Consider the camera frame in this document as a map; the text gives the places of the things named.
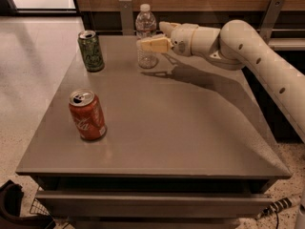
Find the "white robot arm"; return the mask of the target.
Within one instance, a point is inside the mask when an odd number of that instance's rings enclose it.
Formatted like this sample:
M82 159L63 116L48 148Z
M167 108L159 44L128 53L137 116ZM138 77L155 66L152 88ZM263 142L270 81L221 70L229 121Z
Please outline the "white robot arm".
M159 28L160 34L138 40L137 48L199 56L228 71L248 68L305 141L305 75L273 51L251 25L233 20L217 29L161 22Z

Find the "dark robot base part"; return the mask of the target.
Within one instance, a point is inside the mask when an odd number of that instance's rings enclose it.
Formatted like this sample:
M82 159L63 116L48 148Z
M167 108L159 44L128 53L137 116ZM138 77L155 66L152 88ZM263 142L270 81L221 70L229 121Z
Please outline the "dark robot base part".
M21 217L22 186L8 180L0 187L0 229L53 229L51 216Z

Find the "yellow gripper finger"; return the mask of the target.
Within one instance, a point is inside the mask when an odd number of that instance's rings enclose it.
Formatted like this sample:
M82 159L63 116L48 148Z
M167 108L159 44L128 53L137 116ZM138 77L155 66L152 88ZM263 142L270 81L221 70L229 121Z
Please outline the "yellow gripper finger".
M179 26L179 23L165 22L161 21L159 23L159 29L165 34L167 37L171 36L172 31Z
M136 42L136 46L139 50L144 52L165 53L173 47L173 43L165 34L158 34L152 37L139 39Z

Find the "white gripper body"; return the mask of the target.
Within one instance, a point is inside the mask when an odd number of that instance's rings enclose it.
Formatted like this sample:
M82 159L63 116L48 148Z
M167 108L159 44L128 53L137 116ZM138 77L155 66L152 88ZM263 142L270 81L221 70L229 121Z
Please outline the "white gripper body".
M220 29L200 27L196 24L182 24L171 32L173 51L183 56L206 57L216 52Z

